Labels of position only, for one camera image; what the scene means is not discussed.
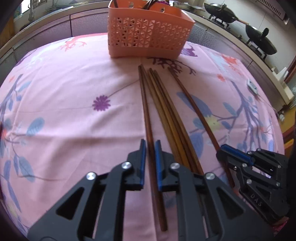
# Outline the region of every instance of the basket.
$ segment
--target basket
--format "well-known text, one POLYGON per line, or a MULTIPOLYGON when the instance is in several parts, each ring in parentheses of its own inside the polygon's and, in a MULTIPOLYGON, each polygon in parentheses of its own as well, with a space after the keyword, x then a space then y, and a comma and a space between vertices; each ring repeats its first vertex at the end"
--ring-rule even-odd
POLYGON ((109 4, 108 48, 112 58, 155 57, 176 59, 194 20, 182 10, 155 3, 142 9, 142 0, 117 0, 109 4))

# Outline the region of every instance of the pink tablecloth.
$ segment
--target pink tablecloth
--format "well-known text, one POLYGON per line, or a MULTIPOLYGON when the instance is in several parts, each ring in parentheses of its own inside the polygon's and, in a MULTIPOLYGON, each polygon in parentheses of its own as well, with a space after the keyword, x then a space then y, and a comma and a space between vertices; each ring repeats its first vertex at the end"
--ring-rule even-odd
MULTIPOLYGON (((0 174, 4 204, 26 234, 86 173, 102 174, 126 160, 145 138, 138 65, 156 69, 190 135, 204 172, 227 182, 200 120, 169 74, 177 73, 199 106, 219 144, 240 150, 284 153, 273 109, 247 89, 256 81, 232 57, 187 42, 176 61, 111 59, 107 36, 57 41, 28 53, 0 88, 0 174)), ((149 97, 154 139, 170 148, 149 97)), ((165 195, 169 231, 161 233, 153 213, 146 167, 144 190, 128 192, 124 240, 176 240, 176 203, 165 195)))

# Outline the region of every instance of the bundle of chopsticks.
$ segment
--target bundle of chopsticks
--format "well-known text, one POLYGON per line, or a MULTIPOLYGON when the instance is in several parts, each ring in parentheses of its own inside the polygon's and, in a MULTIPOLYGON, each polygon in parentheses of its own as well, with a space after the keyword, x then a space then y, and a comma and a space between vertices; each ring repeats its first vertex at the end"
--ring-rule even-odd
MULTIPOLYGON (((154 140, 152 135, 152 128, 151 128, 150 115, 149 115, 148 103, 147 103, 146 92, 145 92, 145 85, 148 86, 150 94, 155 103, 157 112, 162 122, 162 126, 167 136, 175 161, 184 165, 194 173, 203 175, 204 172, 202 170, 198 157, 195 153, 191 140, 188 136, 188 133, 184 127, 184 124, 163 82, 161 81, 161 78, 158 72, 156 70, 152 70, 151 68, 148 70, 148 72, 146 72, 143 65, 138 66, 138 69, 139 69, 142 101, 143 101, 147 144, 148 144, 149 172, 150 172, 151 186, 152 186, 152 192, 153 192, 152 196, 154 198, 153 202, 156 205, 156 210, 158 212, 158 218, 160 221, 161 230, 166 231, 167 221, 166 221, 163 197, 162 197, 162 193, 158 191, 158 187, 157 187, 154 140)), ((186 90, 186 88, 183 86, 181 81, 178 79, 178 76, 176 75, 176 73, 170 67, 168 67, 168 70, 170 71, 173 78, 177 81, 178 85, 180 86, 183 93, 187 97, 192 108, 198 115, 205 130, 207 131, 216 151, 218 151, 220 149, 220 146, 213 132, 211 131, 208 123, 206 122, 204 116, 199 110, 198 106, 196 105, 191 95, 186 90)), ((222 165, 223 165, 224 171, 226 172, 230 186, 234 187, 234 181, 230 173, 230 170, 223 163, 222 165)))

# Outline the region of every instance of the frying pan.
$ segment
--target frying pan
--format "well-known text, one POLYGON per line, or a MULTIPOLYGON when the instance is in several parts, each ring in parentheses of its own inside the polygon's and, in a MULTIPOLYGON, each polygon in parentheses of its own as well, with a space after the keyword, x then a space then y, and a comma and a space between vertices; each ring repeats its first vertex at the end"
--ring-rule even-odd
POLYGON ((204 3, 204 5, 205 5, 205 10, 209 14, 221 19, 223 22, 233 23, 234 21, 239 21, 239 22, 241 22, 243 24, 248 25, 247 22, 238 19, 238 17, 234 14, 234 12, 231 11, 227 7, 227 5, 224 4, 224 3, 222 5, 217 4, 217 3, 211 3, 211 4, 204 3))
POLYGON ((269 33, 269 29, 265 28, 263 33, 261 33, 258 29, 252 27, 251 25, 246 25, 246 32, 250 40, 255 43, 263 52, 268 55, 273 55, 277 53, 276 47, 270 42, 270 40, 266 37, 269 33))

